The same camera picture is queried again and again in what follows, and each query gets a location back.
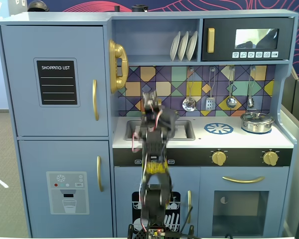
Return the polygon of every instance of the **pot lid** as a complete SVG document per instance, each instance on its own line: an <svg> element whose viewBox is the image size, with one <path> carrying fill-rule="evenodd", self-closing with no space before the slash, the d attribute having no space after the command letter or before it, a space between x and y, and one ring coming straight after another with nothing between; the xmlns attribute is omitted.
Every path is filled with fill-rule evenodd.
<svg viewBox="0 0 299 239"><path fill-rule="evenodd" d="M259 112L248 112L241 115L243 121L249 123L272 123L275 119L264 113Z"/></svg>

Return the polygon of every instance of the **silver pot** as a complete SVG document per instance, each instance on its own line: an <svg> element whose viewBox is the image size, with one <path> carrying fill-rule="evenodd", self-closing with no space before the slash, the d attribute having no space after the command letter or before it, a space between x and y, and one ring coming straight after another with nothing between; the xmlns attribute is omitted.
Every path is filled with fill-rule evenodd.
<svg viewBox="0 0 299 239"><path fill-rule="evenodd" d="M275 119L267 114L259 112L247 112L240 116L241 128L250 133L267 133Z"/></svg>

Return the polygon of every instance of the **circuit board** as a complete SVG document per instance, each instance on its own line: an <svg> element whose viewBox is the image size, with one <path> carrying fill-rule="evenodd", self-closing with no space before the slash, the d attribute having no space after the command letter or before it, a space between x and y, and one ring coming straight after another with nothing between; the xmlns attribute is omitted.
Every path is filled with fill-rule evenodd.
<svg viewBox="0 0 299 239"><path fill-rule="evenodd" d="M163 228L149 228L148 239L165 239L165 230Z"/></svg>

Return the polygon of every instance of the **stove knob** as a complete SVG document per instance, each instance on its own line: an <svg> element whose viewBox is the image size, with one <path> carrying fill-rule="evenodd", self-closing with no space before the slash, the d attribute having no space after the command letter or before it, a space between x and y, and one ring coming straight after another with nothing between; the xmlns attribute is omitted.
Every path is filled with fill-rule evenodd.
<svg viewBox="0 0 299 239"><path fill-rule="evenodd" d="M275 166L278 161L278 155L275 152L268 151L264 154L263 159L266 164Z"/></svg>
<svg viewBox="0 0 299 239"><path fill-rule="evenodd" d="M214 152L211 156L214 163L218 164L219 166L223 165L226 161L226 155L222 151Z"/></svg>

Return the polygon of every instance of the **play kitchen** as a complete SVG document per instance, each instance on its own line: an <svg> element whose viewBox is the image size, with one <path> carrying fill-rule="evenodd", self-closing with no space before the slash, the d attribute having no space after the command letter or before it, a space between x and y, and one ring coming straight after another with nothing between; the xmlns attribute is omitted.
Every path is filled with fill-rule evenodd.
<svg viewBox="0 0 299 239"><path fill-rule="evenodd" d="M280 107L297 23L281 9L0 21L29 235L124 238L129 224L142 229L142 142L133 134L142 92L156 91L161 108L179 115L166 146L169 229L281 237L297 141Z"/></svg>

